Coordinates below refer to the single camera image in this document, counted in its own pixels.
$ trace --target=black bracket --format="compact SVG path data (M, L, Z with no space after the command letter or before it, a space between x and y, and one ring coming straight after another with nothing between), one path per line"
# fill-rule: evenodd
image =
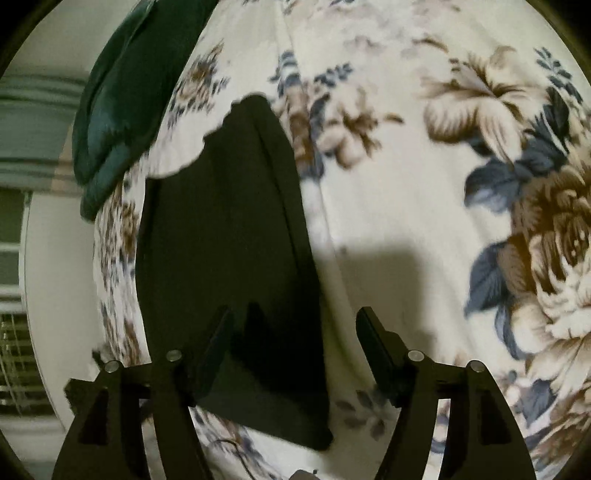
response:
M442 398L451 409L440 480L535 480L521 432L482 362L454 367L409 351L370 308L359 311L356 327L378 387L402 409L376 480L423 478ZM76 416L53 480L149 480L140 399L151 404L167 480L213 480L187 407L209 392L232 331L231 312L220 309L201 343L148 365L109 362L94 382L71 380ZM315 477L298 471L296 478Z
M535 480L511 409L482 362L461 368L409 351L368 307L356 327L378 387L402 408L376 480L423 478L443 398L451 399L451 409L440 480Z

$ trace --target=brown flower print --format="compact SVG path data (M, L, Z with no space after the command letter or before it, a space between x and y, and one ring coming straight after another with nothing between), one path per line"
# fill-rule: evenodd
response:
M213 76L217 57L222 50L223 43L215 45L203 61L197 62L187 72L185 82L178 91L178 99L181 102L188 102L191 98L195 98L198 102L206 104L207 111L213 108L209 102L210 85L207 79Z
M550 414L550 431L531 452L534 460L562 463L567 460L591 428L591 382L559 402Z
M530 357L531 378L559 400L591 370L591 169L563 167L533 179L512 210L512 236L498 255L515 298L511 327Z
M323 153L334 152L338 164L347 169L363 159L372 156L382 148L381 143L371 137L372 131L381 121L403 124L402 118L394 113L377 115L368 103L367 93L361 87L356 95L339 96L329 102L324 114L324 128L316 145Z
M467 61L450 59L452 80L424 79L429 137L458 143L479 132L499 159L518 159L528 119L539 113L547 94L524 77L516 56L507 46L498 47L488 59L470 53Z

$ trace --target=silver rivet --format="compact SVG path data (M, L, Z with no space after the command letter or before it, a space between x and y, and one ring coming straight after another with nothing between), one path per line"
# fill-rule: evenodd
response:
M110 362L107 362L107 364L105 365L105 372L107 372L108 374L116 372L118 369L119 362L117 360L111 360Z
M422 362L423 360L425 360L425 354L423 352L420 352L419 350L410 350L408 353L408 357L413 362Z
M183 357L181 350L171 350L166 354L166 360L169 362L176 362Z
M478 360L472 360L472 362L470 362L470 368L479 374L481 374L483 371L486 370L486 367L484 366L484 364Z

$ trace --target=floral fabric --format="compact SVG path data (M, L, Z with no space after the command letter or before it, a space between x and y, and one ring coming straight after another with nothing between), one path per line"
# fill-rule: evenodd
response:
M311 452L195 409L215 475L375 476L397 411L356 339L370 305L409 348L482 360L554 477L591 427L591 87L558 35L525 1L221 0L96 220L106 338L126 365L150 361L134 280L145 178L191 163L253 92L301 176L335 440ZM442 401L425 479L448 422Z

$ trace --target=cable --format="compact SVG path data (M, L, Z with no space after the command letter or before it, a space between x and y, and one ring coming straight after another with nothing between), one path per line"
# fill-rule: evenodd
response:
M238 458L240 459L240 463L244 467L244 470L246 470L246 473L248 473L248 476L251 478L251 480L256 480L256 477L249 470L248 465L244 461L244 458L242 458L242 452L240 451L240 448L236 442L234 442L233 440L229 440L229 439L218 439L218 440L214 440L212 443L229 443L230 445L232 445L236 449L236 453L238 454Z

